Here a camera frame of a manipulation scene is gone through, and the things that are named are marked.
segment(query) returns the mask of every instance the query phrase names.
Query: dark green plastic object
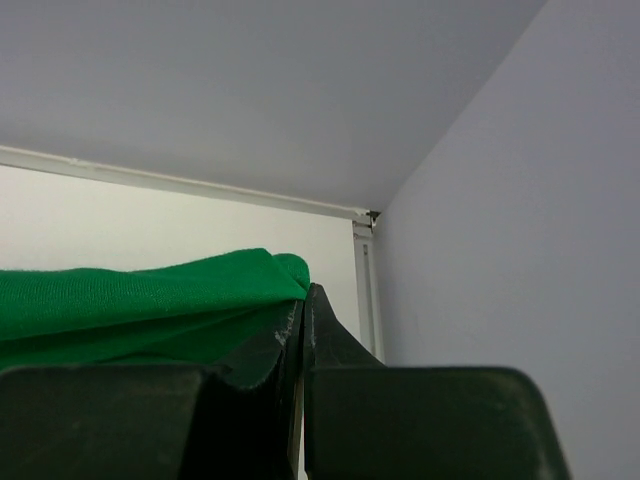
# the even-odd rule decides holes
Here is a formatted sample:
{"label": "dark green plastic object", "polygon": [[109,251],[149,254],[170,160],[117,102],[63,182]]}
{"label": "dark green plastic object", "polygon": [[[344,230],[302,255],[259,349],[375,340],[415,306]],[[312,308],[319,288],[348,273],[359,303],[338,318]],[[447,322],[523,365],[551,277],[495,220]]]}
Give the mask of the dark green plastic object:
{"label": "dark green plastic object", "polygon": [[526,375],[387,368],[340,325],[320,287],[309,297],[305,468],[313,480],[570,478]]}

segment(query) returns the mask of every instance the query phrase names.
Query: white wall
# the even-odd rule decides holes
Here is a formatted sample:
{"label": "white wall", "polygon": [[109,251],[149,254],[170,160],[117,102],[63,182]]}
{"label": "white wall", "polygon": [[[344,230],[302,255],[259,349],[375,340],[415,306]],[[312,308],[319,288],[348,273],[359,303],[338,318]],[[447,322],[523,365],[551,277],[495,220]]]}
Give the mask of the white wall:
{"label": "white wall", "polygon": [[579,479],[640,472],[638,25],[548,3],[376,231],[387,359],[529,373]]}
{"label": "white wall", "polygon": [[0,166],[3,269],[135,270],[253,247],[304,258],[360,338],[350,220]]}

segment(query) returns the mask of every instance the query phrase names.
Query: green fabric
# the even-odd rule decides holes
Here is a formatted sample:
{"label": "green fabric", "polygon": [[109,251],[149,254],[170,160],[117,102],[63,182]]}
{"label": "green fabric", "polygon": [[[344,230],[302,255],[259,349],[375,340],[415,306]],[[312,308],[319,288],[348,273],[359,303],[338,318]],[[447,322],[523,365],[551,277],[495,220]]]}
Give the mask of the green fabric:
{"label": "green fabric", "polygon": [[210,363],[305,298],[295,255],[241,250],[135,272],[0,270],[0,368],[26,364]]}

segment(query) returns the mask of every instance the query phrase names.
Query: gray wall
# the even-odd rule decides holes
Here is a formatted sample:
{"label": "gray wall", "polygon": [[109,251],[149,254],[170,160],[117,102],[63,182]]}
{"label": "gray wall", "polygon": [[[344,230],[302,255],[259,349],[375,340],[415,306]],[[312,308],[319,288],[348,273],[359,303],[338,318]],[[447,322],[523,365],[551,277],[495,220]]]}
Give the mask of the gray wall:
{"label": "gray wall", "polygon": [[389,362],[528,372],[579,479],[640,472],[639,24],[543,7],[377,230]]}

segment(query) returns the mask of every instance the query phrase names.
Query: gray ceiling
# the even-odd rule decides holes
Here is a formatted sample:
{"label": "gray ceiling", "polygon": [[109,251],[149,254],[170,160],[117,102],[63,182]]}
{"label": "gray ceiling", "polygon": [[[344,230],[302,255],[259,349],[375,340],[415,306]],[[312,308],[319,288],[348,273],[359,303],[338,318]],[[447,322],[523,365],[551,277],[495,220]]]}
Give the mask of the gray ceiling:
{"label": "gray ceiling", "polygon": [[0,144],[382,209],[544,0],[4,0]]}

